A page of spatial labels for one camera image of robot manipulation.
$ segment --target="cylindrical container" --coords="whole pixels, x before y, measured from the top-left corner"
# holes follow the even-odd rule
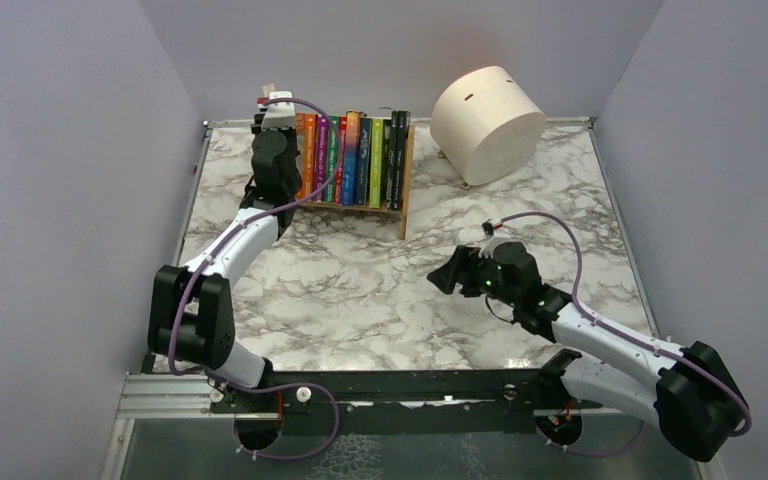
[[[492,182],[525,163],[545,126],[546,115],[502,67],[459,78],[431,114],[431,137],[470,185]]]

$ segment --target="gray wall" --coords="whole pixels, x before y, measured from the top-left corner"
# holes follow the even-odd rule
[[[768,2],[665,0],[597,134],[658,325],[754,412],[728,477],[768,478]]]
[[[141,0],[202,116],[249,118],[261,85],[339,112],[430,116],[499,64],[548,115],[598,115],[661,0]]]
[[[0,478],[98,476],[200,131],[136,0],[0,2]]]

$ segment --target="marble table top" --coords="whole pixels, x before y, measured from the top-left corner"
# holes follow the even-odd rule
[[[182,263],[234,217],[251,174],[248,129],[210,141]],[[418,122],[408,237],[397,217],[300,209],[233,290],[237,341],[280,370],[477,369],[540,366],[560,347],[492,317],[481,299],[440,293],[425,275],[488,218],[543,210],[567,220],[584,250],[581,300],[649,332],[605,182],[584,126],[549,124],[535,154],[507,177],[466,189]],[[545,282],[569,291],[575,255],[550,220],[512,222]],[[510,309],[496,304],[500,316]],[[165,359],[155,369],[167,371]]]

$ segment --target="book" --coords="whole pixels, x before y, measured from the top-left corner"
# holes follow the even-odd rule
[[[396,137],[396,170],[393,172],[393,203],[391,210],[402,209],[402,190],[405,180],[405,164],[407,163],[408,129],[410,128],[410,112],[399,112],[399,129]]]
[[[383,136],[381,138],[381,200],[380,200],[380,207],[381,208],[387,208],[387,168],[390,158],[390,131],[391,131],[392,125],[390,124],[390,119],[385,118],[384,119],[384,129],[383,129]]]
[[[304,188],[304,115],[304,113],[296,114],[296,169],[302,178],[302,188],[296,192],[296,199],[304,198],[310,193],[305,193]]]
[[[319,188],[328,178],[325,176],[325,164],[328,161],[328,118],[318,117],[316,130],[316,188]],[[316,201],[322,201],[322,193],[316,196]]]
[[[381,207],[381,159],[384,153],[384,120],[372,119],[372,135],[369,140],[369,206]]]
[[[340,203],[344,206],[355,204],[355,186],[357,184],[358,137],[360,120],[366,114],[350,111],[346,114],[346,143],[343,156],[343,182]]]
[[[316,115],[305,113],[305,159],[302,174],[302,191],[307,195],[316,188]]]
[[[346,126],[348,119],[340,117],[340,148],[337,150],[337,185],[334,190],[334,203],[343,199],[343,160],[346,155]]]
[[[340,117],[339,116],[332,116],[331,120],[333,122],[336,122],[337,125],[340,124]],[[331,175],[334,173],[334,170],[337,169],[337,135],[330,131],[328,131],[328,165],[325,169],[325,178],[331,178]],[[325,201],[328,203],[334,203],[334,197],[335,193],[337,192],[337,182],[331,182],[328,184],[327,187],[325,187]]]
[[[394,176],[396,174],[396,141],[399,138],[399,111],[393,110],[390,117],[390,141],[387,153],[387,190],[384,192],[384,207],[393,208],[393,189],[395,187]]]
[[[366,205],[369,198],[369,160],[372,153],[372,119],[360,119],[360,137],[358,140],[358,166],[355,180],[355,205]]]

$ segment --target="bookshelf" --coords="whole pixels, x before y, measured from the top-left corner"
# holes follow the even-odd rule
[[[388,215],[401,217],[401,230],[399,231],[399,238],[404,240],[407,237],[408,231],[408,212],[410,208],[410,190],[411,190],[411,178],[413,176],[413,138],[415,133],[413,125],[408,130],[408,139],[405,146],[405,176],[404,187],[402,189],[402,209],[401,210],[387,210],[385,208],[372,208],[364,206],[345,206],[335,203],[325,202],[305,202],[301,204],[302,208],[324,208],[329,210],[344,210],[350,212],[366,212],[370,214]]]

